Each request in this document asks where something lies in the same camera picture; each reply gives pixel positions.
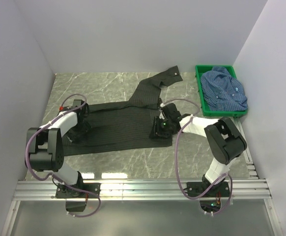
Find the black pinstripe long sleeve shirt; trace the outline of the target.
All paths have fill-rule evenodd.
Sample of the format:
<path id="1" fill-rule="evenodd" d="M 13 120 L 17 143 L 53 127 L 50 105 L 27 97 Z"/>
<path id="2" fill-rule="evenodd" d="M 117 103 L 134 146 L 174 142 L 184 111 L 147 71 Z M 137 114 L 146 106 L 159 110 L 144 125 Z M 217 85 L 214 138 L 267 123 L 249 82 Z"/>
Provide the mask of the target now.
<path id="1" fill-rule="evenodd" d="M 139 82 L 128 101 L 91 105 L 86 120 L 91 125 L 86 138 L 71 143 L 62 139 L 66 156 L 110 151 L 162 148 L 171 138 L 149 138 L 154 117 L 159 116 L 161 88 L 182 81 L 177 66 Z"/>

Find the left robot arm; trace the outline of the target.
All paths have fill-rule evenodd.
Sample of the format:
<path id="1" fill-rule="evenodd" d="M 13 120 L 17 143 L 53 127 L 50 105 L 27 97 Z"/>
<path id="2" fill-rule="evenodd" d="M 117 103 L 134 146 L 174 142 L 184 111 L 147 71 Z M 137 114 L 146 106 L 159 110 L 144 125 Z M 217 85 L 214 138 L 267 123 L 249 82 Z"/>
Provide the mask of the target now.
<path id="1" fill-rule="evenodd" d="M 25 165 L 28 171 L 38 181 L 52 176 L 60 185 L 66 186 L 74 198 L 84 194 L 85 186 L 81 173 L 64 162 L 62 137 L 67 136 L 72 143 L 85 138 L 91 130 L 86 121 L 88 113 L 88 104 L 75 99 L 72 106 L 61 105 L 58 115 L 47 124 L 27 132 Z"/>

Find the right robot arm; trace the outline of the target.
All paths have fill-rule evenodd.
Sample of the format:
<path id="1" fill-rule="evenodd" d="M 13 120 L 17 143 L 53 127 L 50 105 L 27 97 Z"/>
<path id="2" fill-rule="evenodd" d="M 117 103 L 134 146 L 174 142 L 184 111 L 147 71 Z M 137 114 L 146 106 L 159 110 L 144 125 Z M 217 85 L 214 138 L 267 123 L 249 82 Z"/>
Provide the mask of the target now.
<path id="1" fill-rule="evenodd" d="M 153 120 L 151 139 L 170 138 L 174 134 L 190 133 L 205 137 L 213 154 L 210 167 L 202 177 L 202 190 L 207 196 L 219 192 L 219 183 L 224 179 L 234 159 L 247 148 L 247 143 L 233 121 L 228 117 L 220 119 L 200 118 L 192 114 L 181 114 L 176 105 L 162 105 L 160 115 Z"/>

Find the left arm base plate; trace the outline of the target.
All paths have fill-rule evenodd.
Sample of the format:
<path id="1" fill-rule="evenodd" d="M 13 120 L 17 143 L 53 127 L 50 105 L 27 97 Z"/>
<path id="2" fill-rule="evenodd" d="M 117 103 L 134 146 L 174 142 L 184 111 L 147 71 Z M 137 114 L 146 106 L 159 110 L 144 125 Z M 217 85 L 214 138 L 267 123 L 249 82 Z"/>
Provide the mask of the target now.
<path id="1" fill-rule="evenodd" d="M 97 199 L 99 196 L 100 184 L 84 183 L 82 186 L 81 192 L 58 183 L 55 198 L 65 200 L 65 208 L 68 212 L 83 212 L 88 200 Z"/>

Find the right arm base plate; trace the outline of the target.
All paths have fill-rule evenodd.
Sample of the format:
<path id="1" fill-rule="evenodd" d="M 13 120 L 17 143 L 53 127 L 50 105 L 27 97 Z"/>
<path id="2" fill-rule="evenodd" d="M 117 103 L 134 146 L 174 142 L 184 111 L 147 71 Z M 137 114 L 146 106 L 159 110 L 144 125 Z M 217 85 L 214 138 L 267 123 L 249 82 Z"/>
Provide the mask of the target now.
<path id="1" fill-rule="evenodd" d="M 189 197 L 197 197 L 204 192 L 208 184 L 204 182 L 187 182 L 184 192 Z M 233 184 L 222 181 L 204 194 L 204 200 L 200 200 L 200 207 L 204 214 L 211 216 L 218 214 L 222 209 L 231 203 Z"/>

